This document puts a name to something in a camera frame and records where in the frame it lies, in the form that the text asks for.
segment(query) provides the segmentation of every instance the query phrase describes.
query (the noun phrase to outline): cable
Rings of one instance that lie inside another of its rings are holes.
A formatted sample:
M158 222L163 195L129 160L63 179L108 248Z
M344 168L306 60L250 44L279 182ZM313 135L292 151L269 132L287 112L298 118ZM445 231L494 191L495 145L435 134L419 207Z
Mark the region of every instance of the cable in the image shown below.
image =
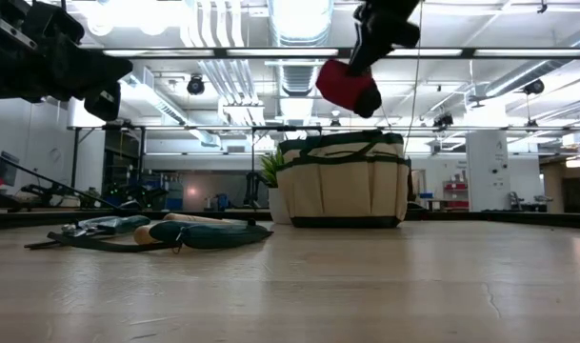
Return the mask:
M421 37L423 37L423 3L421 2L421 12L419 13L419 29L421 30ZM417 47L416 55L416 75L414 75L414 95L412 96L412 117L410 119L410 125L408 126L408 134L406 135L406 144L404 145L404 155L406 155L406 150L408 148L408 142L410 141L410 131L412 130L412 124L414 124L414 111L416 109L416 89L418 88L419 82L419 68L421 67L421 43L423 39L419 39L419 45Z

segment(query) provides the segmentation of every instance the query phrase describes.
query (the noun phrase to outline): security camera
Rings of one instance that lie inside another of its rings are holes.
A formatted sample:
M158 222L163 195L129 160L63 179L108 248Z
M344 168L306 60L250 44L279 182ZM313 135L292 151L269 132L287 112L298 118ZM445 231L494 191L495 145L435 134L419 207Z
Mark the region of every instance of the security camera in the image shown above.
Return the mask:
M187 90L188 93L191 95L202 94L205 91L205 84L203 84L203 75L201 74L191 75Z
M526 93L527 95L531 95L531 94L541 94L544 89L545 89L545 85L544 82L540 79L537 79L531 83L529 83L528 85L526 85L522 91L524 93Z
M444 112L433 119L433 126L437 128L445 128L453 123L454 121L452 120L452 114L450 112Z

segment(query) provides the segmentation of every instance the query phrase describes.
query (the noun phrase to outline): pipe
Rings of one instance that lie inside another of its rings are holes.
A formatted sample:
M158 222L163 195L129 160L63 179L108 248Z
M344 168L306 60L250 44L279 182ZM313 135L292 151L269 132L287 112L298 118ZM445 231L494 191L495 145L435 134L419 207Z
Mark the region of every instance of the pipe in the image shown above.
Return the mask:
M243 42L243 32L241 30L241 0L231 0L232 1L232 41L234 46L238 48L245 47ZM258 105L260 100L258 99L258 93L255 89L255 84L253 82L253 77L251 77L250 62L248 60L240 60L238 62L239 73L244 77L246 81L246 88L248 95L250 97L251 103L253 105Z
M579 110L580 110L580 100L576 101L572 104L569 104L568 106L561 108L561 109L558 109L558 110L547 111L544 113L534 115L531 117L531 119L532 120L539 120L540 122L543 122L543 121L547 121L547 120L551 120L551 119L556 119L563 114L571 114L572 112L579 111Z
M558 44L558 46L580 48L580 31ZM525 63L524 65L516 68L513 71L510 71L499 79L486 85L484 88L484 94L487 98L502 96L509 92L518 90L537 80L538 78L566 66L570 62L572 61L549 60ZM447 103L442 104L442 106L445 108L452 108L459 105L463 101L463 98L451 99Z
M217 8L217 38L220 41L222 47L229 47L230 40L228 38L227 28L226 28L226 16L227 16L227 9L226 9L226 1L225 0L215 0L215 6ZM253 103L251 100L251 94L249 93L248 85L246 85L245 78L241 71L239 70L239 65L236 60L231 60L227 62L230 65L230 68L236 75L237 82L239 84L239 88L243 93L243 97L245 101L243 103L251 104Z
M203 35L203 40L207 47L215 47L215 41L213 40L213 35L211 34L211 1L210 0L198 0L203 7L203 21L201 23L201 34ZM234 87L234 82L232 77L228 74L223 61L212 62L213 70L219 76L222 81L222 87L225 89L233 99L234 104L241 104L241 96L239 91Z
M484 23L483 26L480 27L480 29L478 29L476 32L472 33L471 36L466 39L466 41L463 43L462 47L468 47L471 44L471 41L473 41L474 39L476 39L480 34L482 34L482 32L484 32L486 29L489 28L490 25L492 25L492 23L494 23L502 14L504 10L509 9L513 2L515 0L507 0L506 3L501 7L501 10L493 15L493 17L489 18L489 20L487 20L486 23Z
M198 32L198 9L196 8L195 0L185 0L184 3L188 9L188 23L186 26L180 28L182 42L186 47L195 46L196 48L204 48L205 45ZM211 61L199 61L198 66L208 77L215 91L217 91L227 104L231 104L233 99L222 87L222 81L220 81L219 75L214 72Z
M268 0L268 5L275 46L321 47L328 42L333 11L331 0ZM317 68L283 66L278 68L278 72L280 90L289 96L306 96L314 86ZM280 101L282 112L291 109L295 118L305 120L310 116L312 106L312 101L303 99Z

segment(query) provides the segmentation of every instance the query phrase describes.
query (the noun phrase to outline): lamp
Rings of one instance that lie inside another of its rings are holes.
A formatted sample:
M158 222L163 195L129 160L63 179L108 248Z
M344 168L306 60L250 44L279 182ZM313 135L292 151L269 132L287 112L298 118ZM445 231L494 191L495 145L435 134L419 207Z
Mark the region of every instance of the lamp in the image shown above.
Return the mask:
M565 166L567 168L580 168L580 158L567 159Z

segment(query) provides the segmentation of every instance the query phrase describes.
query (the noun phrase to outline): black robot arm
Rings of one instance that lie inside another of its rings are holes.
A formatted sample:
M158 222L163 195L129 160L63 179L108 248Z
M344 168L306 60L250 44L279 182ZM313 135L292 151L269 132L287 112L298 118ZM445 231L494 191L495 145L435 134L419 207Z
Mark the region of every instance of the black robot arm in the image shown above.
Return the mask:
M420 29L408 18L420 0L368 0L354 12L357 42L350 57L349 75L362 75L393 51L393 44L414 48Z

